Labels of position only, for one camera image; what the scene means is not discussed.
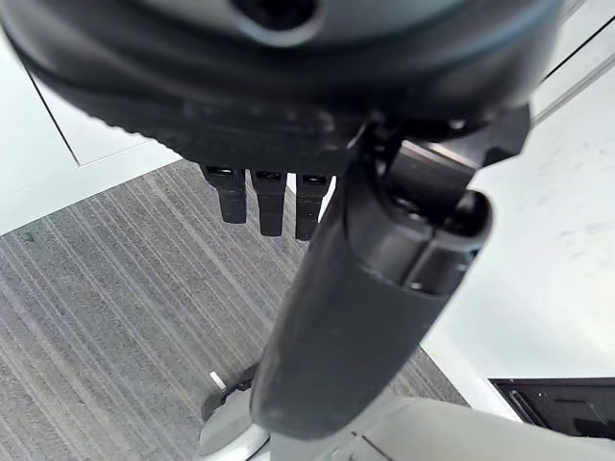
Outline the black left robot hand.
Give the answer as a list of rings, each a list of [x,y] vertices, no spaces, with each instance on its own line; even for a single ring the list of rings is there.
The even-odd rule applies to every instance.
[[[560,1],[5,1],[24,66],[66,102],[198,164],[223,219],[276,236],[297,177],[302,265],[251,415],[300,440],[400,371],[492,227],[469,184],[513,158]]]

